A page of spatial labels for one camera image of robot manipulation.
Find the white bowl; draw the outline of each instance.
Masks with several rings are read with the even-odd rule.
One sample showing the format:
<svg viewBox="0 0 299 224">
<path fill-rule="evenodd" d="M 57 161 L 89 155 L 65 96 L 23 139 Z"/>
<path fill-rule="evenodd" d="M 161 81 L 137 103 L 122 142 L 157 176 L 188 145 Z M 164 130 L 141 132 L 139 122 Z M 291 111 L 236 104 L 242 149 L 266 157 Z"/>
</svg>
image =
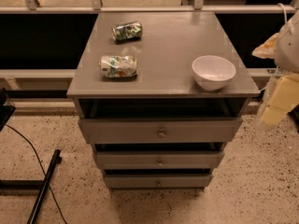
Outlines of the white bowl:
<svg viewBox="0 0 299 224">
<path fill-rule="evenodd" d="M 219 56 L 202 56 L 192 63 L 193 77 L 206 91 L 226 86 L 235 76 L 235 66 Z"/>
</svg>

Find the cabinet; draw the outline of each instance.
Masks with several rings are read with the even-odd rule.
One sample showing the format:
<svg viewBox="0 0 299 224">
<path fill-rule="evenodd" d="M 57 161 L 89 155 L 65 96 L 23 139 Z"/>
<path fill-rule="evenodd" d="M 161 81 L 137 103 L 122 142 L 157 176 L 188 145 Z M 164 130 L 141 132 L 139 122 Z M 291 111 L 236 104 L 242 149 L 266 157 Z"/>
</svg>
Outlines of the cabinet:
<svg viewBox="0 0 299 224">
<path fill-rule="evenodd" d="M 111 27 L 140 21 L 140 40 L 115 44 Z M 236 67 L 233 81 L 204 91 L 191 64 L 219 55 Z M 132 55 L 139 74 L 109 79 L 103 55 Z M 68 90 L 79 127 L 107 187 L 199 188 L 208 186 L 259 91 L 213 13 L 100 12 Z"/>
</svg>

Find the drawer knob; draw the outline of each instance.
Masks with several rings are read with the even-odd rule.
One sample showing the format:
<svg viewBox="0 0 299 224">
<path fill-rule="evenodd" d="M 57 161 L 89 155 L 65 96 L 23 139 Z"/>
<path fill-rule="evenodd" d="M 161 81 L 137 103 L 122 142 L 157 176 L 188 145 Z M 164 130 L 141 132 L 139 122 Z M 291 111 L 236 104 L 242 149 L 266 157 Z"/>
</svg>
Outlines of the drawer knob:
<svg viewBox="0 0 299 224">
<path fill-rule="evenodd" d="M 166 137 L 166 134 L 165 134 L 165 132 L 163 130 L 160 130 L 159 133 L 158 133 L 158 135 L 159 135 L 160 138 Z"/>
<path fill-rule="evenodd" d="M 163 166 L 162 161 L 158 161 L 158 162 L 157 162 L 157 165 L 158 165 L 159 167 L 162 167 L 162 166 Z"/>
</svg>

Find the floor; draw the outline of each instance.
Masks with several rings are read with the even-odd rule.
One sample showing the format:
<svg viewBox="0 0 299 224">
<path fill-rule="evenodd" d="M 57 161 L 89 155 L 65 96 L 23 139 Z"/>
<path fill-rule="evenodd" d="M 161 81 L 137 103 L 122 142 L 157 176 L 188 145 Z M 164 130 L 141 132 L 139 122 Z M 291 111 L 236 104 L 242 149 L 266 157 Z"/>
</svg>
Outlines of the floor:
<svg viewBox="0 0 299 224">
<path fill-rule="evenodd" d="M 290 117 L 261 132 L 254 125 L 258 104 L 250 104 L 204 191 L 110 190 L 71 103 L 35 112 L 19 107 L 7 124 L 34 144 L 43 166 L 56 148 L 62 151 L 50 185 L 67 223 L 299 223 L 299 134 Z M 0 132 L 0 153 L 1 179 L 43 178 L 33 150 L 8 127 Z M 1 224 L 26 223 L 34 201 L 0 196 Z M 63 223 L 49 193 L 37 223 Z"/>
</svg>

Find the silver can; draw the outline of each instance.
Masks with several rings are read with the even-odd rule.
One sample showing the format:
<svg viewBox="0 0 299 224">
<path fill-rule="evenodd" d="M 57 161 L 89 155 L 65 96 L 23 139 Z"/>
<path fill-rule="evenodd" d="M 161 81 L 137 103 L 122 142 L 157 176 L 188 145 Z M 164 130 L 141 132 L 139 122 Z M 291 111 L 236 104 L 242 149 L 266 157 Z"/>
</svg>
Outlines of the silver can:
<svg viewBox="0 0 299 224">
<path fill-rule="evenodd" d="M 133 56 L 102 56 L 100 69 L 105 77 L 134 77 L 138 73 Z"/>
<path fill-rule="evenodd" d="M 115 41 L 141 38 L 141 36 L 142 25 L 139 21 L 120 23 L 112 27 L 112 38 Z"/>
</svg>

